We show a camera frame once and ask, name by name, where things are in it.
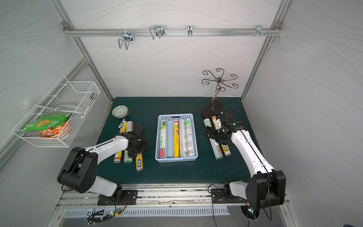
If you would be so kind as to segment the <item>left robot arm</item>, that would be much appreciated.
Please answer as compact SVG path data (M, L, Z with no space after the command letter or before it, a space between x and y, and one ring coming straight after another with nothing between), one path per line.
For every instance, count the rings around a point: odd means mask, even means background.
M134 158L149 151L148 142L136 133L128 132L92 147L75 147L70 151L57 181L80 194L94 193L112 197L119 186L97 176L97 167L105 159L122 150L126 150L129 157Z

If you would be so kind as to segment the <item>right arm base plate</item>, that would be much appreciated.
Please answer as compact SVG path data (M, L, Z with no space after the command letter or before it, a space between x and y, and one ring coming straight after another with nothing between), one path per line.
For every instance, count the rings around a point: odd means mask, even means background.
M241 198L241 197L236 197L236 196L232 196L232 195L227 195L224 190L222 189L208 189L210 195L211 195L211 199L212 199L212 203L213 204L237 204L237 203L242 203L242 204L247 204L248 202L246 199Z

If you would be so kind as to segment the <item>white green wrap roll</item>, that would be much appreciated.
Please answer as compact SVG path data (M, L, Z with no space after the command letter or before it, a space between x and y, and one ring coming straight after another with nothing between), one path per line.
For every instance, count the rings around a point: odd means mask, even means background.
M126 122L126 129L125 132L131 132L133 130L134 123L133 121L127 121ZM128 155L128 151L124 151L124 163L130 164L132 163L132 158Z
M162 120L159 137L159 156L161 159L167 158L167 121Z

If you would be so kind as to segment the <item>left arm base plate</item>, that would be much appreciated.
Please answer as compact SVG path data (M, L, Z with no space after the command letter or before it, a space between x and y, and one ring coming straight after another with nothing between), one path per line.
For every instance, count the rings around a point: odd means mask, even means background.
M99 195L97 202L98 206L111 206L111 205L135 205L138 190L119 190L112 196Z

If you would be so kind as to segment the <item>yellow wrap roll long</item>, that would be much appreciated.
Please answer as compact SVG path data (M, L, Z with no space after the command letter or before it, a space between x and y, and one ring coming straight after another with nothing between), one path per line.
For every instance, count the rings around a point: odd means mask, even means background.
M144 169L142 154L138 154L135 158L135 161L136 161L136 170L138 172L142 171Z

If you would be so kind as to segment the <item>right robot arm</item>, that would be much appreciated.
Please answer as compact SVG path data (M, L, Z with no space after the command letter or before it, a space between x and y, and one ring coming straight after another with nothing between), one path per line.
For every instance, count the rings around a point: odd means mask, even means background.
M286 176L264 158L253 142L250 133L237 123L216 128L205 126L204 138L226 145L234 144L240 152L250 172L250 181L231 181L225 186L225 193L246 199L253 210L282 205L285 201Z

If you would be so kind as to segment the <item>clear wrap roll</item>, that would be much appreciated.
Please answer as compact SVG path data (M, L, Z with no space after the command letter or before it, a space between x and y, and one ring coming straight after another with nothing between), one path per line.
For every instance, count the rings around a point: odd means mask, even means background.
M211 121L209 118L204 119L203 122L204 122L205 127L207 127L207 126L212 127L212 124L211 124ZM221 160L223 158L223 155L221 153L219 144L214 139L209 139L209 141L211 143L211 146L212 146L212 149L213 149L213 152L215 155L215 159Z

